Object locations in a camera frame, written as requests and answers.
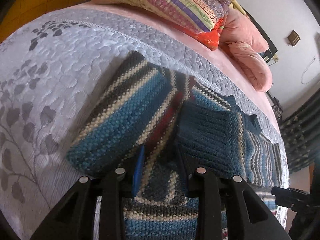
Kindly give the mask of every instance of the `cable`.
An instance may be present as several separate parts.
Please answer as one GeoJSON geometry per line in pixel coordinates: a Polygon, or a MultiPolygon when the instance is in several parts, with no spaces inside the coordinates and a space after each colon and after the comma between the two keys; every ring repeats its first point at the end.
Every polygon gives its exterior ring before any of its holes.
{"type": "Polygon", "coordinates": [[[313,57],[313,59],[310,61],[310,64],[306,67],[306,69],[303,71],[302,75],[301,75],[301,79],[300,82],[303,85],[307,85],[309,84],[312,80],[314,80],[320,73],[318,73],[315,77],[313,77],[312,79],[309,80],[309,82],[304,83],[303,82],[303,75],[305,74],[305,72],[310,68],[310,66],[316,61],[316,56],[313,57]]]}

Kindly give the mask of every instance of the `blue striped fabric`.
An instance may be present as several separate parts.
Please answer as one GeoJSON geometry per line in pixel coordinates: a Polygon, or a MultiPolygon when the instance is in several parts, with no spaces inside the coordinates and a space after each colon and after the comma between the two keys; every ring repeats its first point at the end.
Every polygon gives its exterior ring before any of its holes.
{"type": "MultiPolygon", "coordinates": [[[[263,136],[256,116],[243,113],[233,96],[131,52],[67,159],[82,172],[103,176],[141,143],[146,146],[141,187],[136,198],[123,200],[127,239],[195,238],[198,199],[184,195],[175,143],[219,177],[243,176],[276,212],[270,187],[282,185],[279,147],[263,136]]],[[[222,222],[226,227],[224,212],[222,222]]]]}

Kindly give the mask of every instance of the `orange pillowcase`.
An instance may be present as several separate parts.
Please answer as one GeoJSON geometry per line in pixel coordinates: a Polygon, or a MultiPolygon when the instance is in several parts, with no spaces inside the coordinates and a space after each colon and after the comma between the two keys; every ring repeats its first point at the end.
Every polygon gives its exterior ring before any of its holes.
{"type": "Polygon", "coordinates": [[[219,46],[219,39],[220,34],[223,28],[220,28],[222,23],[224,22],[224,17],[220,18],[214,28],[207,33],[199,33],[196,34],[178,24],[165,20],[170,26],[174,27],[175,29],[189,35],[190,37],[194,38],[195,40],[199,41],[201,44],[209,48],[210,50],[216,50],[219,46]]]}

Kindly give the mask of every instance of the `bedspread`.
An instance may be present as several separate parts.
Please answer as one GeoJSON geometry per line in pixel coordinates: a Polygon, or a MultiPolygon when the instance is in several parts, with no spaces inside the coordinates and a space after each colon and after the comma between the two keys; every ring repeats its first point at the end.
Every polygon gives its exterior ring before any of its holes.
{"type": "MultiPolygon", "coordinates": [[[[234,95],[257,114],[264,134],[283,141],[262,111],[211,62],[170,36],[135,20],[90,9],[63,9],[24,25],[0,45],[0,209],[24,240],[82,176],[65,160],[72,140],[131,50],[157,65],[195,76],[234,95]]],[[[278,208],[285,224],[286,210],[278,208]]]]}

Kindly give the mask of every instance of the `pink blanket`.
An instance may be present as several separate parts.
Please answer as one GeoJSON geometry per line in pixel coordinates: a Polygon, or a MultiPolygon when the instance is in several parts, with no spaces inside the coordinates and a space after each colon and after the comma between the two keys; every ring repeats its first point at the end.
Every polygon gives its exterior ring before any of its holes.
{"type": "Polygon", "coordinates": [[[92,2],[87,2],[79,5],[75,5],[72,8],[87,8],[95,9],[105,12],[118,14],[130,19],[134,19],[141,23],[144,23],[152,28],[155,28],[177,41],[183,43],[189,48],[199,53],[202,57],[210,61],[215,67],[222,71],[230,80],[239,87],[245,95],[269,118],[270,122],[279,132],[279,126],[276,121],[276,117],[272,111],[271,105],[264,92],[258,92],[254,89],[248,78],[245,76],[243,70],[221,49],[211,51],[206,46],[202,45],[190,36],[174,29],[173,27],[160,22],[156,17],[151,17],[138,10],[133,10],[129,7],[123,7],[121,5],[96,5],[92,2]]]}

